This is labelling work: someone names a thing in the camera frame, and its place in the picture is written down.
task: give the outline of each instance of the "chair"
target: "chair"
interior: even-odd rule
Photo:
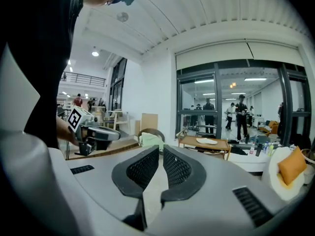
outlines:
[[[286,185],[283,181],[278,179],[278,163],[287,158],[290,154],[291,150],[288,147],[277,148],[272,154],[269,163],[266,164],[261,178],[261,181],[273,188],[284,201],[290,201],[296,197],[305,182],[303,172],[290,185]]]
[[[154,128],[146,128],[146,129],[143,129],[139,132],[138,134],[138,143],[139,143],[139,146],[142,146],[142,144],[140,143],[140,136],[142,136],[142,133],[149,133],[149,134],[152,134],[152,135],[155,135],[155,136],[158,136],[162,139],[162,141],[165,143],[165,137],[164,135],[162,134],[162,132],[158,131],[157,129],[154,129]]]

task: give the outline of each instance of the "bottle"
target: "bottle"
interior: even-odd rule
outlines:
[[[265,146],[264,146],[264,150],[263,151],[264,151],[265,154],[266,154],[267,148],[268,148],[268,142],[266,142]]]
[[[271,143],[270,147],[269,147],[269,151],[268,151],[268,156],[271,156],[272,155],[272,152],[274,150],[274,144]]]
[[[251,150],[250,150],[250,154],[253,154],[253,153],[254,153],[254,150],[255,150],[255,142],[252,143],[252,147],[251,147]]]

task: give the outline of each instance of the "balcony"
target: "balcony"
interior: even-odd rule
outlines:
[[[105,87],[106,85],[106,79],[94,77],[94,76],[88,76],[84,74],[79,73],[69,73],[64,72],[61,79],[61,82],[66,82],[70,84],[84,84],[85,86],[96,86],[96,87]]]

